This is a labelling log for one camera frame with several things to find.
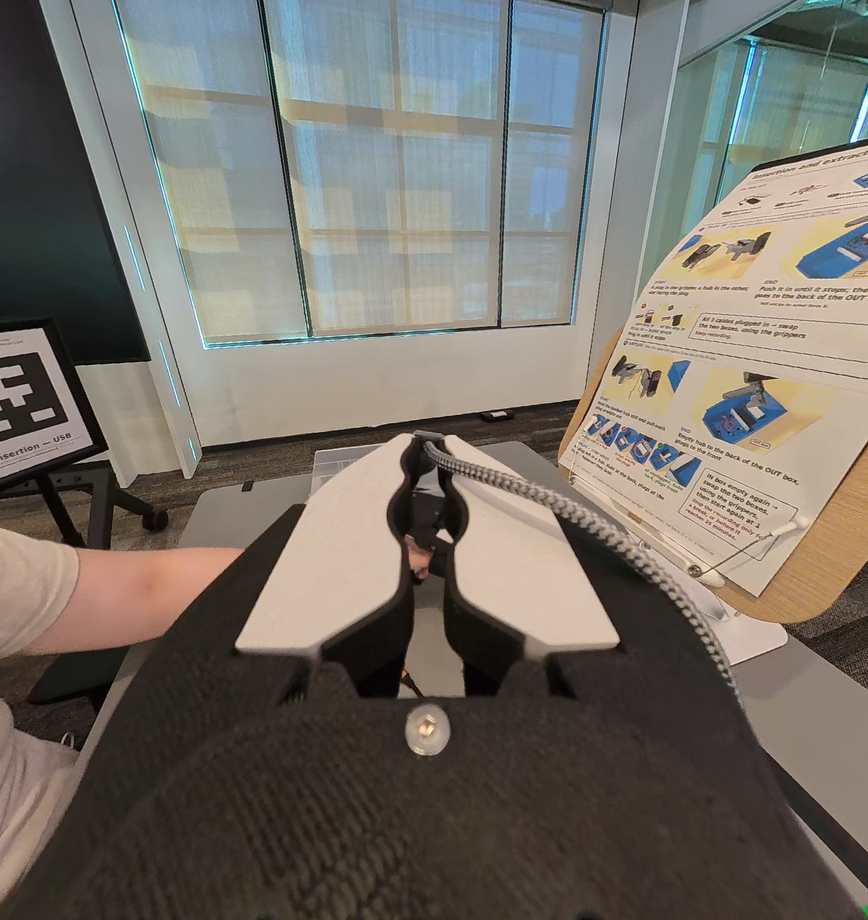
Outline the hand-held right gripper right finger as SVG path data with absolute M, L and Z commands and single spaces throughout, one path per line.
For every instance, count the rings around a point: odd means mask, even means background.
M 519 661 L 611 651 L 621 638 L 552 511 L 501 482 L 530 483 L 449 436 L 440 446 L 453 539 L 444 628 L 466 692 L 497 692 Z

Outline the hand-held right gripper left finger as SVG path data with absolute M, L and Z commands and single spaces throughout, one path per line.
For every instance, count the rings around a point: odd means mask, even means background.
M 415 623 L 405 535 L 419 449 L 403 433 L 305 504 L 235 642 L 248 656 L 343 665 L 359 692 L 397 692 Z

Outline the clear plastic box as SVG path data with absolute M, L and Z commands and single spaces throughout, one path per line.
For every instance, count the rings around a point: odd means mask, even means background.
M 308 502 L 339 475 L 345 480 L 333 487 L 335 498 L 348 498 L 354 491 L 367 492 L 373 500 L 390 499 L 405 480 L 402 458 L 410 442 L 407 435 L 399 435 L 386 443 L 317 451 Z

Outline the person's left forearm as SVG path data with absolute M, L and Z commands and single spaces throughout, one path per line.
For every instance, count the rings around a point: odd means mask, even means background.
M 24 654 L 117 649 L 159 638 L 243 551 L 81 548 L 76 553 L 80 573 L 71 597 Z

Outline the white board stand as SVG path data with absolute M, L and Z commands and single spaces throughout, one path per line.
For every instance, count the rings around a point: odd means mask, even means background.
M 560 465 L 559 470 L 572 488 L 623 528 L 629 540 L 649 552 L 655 562 L 680 585 L 704 615 L 707 625 L 713 627 L 731 665 L 749 661 L 787 643 L 788 635 L 783 626 L 741 615 L 714 592 L 716 584 L 712 575 L 697 577 L 695 569 L 704 566 L 687 550 L 677 546 L 658 528 L 641 523 L 622 503 L 612 500 L 602 489 L 566 466 Z

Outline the black sign stand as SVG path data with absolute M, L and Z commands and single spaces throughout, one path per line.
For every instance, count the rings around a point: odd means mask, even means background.
M 73 523 L 62 499 L 68 491 L 88 495 L 90 511 L 87 537 Z M 23 483 L 0 491 L 0 499 L 40 496 L 65 545 L 75 548 L 110 549 L 115 508 L 136 515 L 145 531 L 158 534 L 169 523 L 169 513 L 121 489 L 114 471 L 105 465 L 75 465 L 53 473 L 32 475 Z

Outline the instruction poster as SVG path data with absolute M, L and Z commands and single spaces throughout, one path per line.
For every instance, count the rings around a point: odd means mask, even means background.
M 868 140 L 755 167 L 652 273 L 559 463 L 759 596 L 868 443 Z

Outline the framed marker sign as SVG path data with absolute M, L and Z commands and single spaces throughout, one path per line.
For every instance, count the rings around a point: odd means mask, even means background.
M 54 319 L 0 318 L 0 491 L 107 450 Z

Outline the window with roller blinds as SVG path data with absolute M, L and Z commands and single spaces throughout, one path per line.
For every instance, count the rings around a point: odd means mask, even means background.
M 606 10 L 113 7 L 204 348 L 572 322 Z

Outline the glass partition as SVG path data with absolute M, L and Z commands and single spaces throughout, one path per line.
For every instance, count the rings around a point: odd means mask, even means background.
M 675 79 L 639 287 L 753 167 L 868 138 L 868 2 L 792 2 Z

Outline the dark wall display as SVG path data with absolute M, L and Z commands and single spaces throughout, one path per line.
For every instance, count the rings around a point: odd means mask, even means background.
M 76 364 L 150 358 L 43 13 L 0 1 L 0 319 L 47 316 Z

